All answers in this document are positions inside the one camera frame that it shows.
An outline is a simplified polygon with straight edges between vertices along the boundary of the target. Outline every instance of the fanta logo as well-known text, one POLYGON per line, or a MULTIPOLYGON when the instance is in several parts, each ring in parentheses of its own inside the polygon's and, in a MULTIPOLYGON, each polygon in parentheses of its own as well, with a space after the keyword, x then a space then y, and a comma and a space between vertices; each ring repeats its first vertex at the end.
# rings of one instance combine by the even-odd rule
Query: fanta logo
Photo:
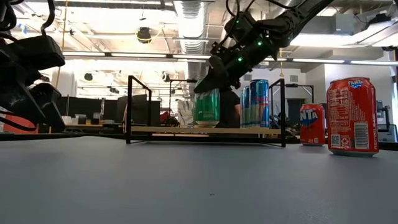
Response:
POLYGON ((359 88, 363 85, 363 82, 361 80, 354 80, 354 81, 348 81, 348 84, 353 88, 359 88))
POLYGON ((317 120, 317 112, 315 112, 313 109, 303 110, 300 114, 301 125, 309 126, 317 120))

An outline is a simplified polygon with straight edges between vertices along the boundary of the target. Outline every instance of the black shirt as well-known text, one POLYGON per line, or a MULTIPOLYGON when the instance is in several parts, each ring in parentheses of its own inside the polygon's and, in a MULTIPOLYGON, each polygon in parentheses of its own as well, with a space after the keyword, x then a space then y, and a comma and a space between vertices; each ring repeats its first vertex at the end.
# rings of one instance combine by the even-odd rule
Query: black shirt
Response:
POLYGON ((239 104, 240 99, 233 91, 220 92, 220 122, 216 128, 240 128, 240 117, 235 112, 239 104))

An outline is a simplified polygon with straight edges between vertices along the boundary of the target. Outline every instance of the person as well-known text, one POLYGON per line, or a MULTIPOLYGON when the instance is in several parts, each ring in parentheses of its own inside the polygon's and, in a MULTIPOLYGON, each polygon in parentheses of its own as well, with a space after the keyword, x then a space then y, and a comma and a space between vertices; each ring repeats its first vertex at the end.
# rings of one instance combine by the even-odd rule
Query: person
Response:
POLYGON ((240 128, 241 102, 231 87, 220 88, 220 121, 216 128, 240 128))

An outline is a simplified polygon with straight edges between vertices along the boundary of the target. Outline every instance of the red soda can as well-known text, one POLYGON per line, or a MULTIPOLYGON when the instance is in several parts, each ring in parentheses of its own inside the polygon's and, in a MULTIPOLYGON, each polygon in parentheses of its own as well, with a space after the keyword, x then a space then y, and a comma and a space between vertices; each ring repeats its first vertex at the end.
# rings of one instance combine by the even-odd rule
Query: red soda can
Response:
POLYGON ((300 109, 300 142, 306 146, 325 143, 325 110, 319 104, 304 104, 300 109))
POLYGON ((326 95, 329 150, 344 156, 378 153, 376 91, 370 79, 332 81, 326 95))

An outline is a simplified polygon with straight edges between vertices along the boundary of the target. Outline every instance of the soda can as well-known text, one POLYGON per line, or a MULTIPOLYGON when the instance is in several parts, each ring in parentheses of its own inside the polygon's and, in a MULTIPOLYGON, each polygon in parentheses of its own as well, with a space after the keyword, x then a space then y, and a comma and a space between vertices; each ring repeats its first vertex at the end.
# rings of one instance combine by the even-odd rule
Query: soda can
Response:
POLYGON ((306 146, 325 143, 325 109, 319 104, 304 104, 300 109, 300 142, 306 146))
POLYGON ((244 90, 241 90, 241 128, 244 128, 244 110, 243 110, 244 90))
POLYGON ((220 121, 220 93, 216 88, 206 93, 195 94, 193 120, 198 127, 212 128, 220 121))
POLYGON ((250 124, 252 128, 269 128, 268 80, 250 81, 250 124))
POLYGON ((241 121, 242 128, 250 127, 250 88, 245 86, 241 95, 241 121))
POLYGON ((332 81, 326 97, 329 150, 344 156, 378 153, 376 91, 370 79, 332 81))

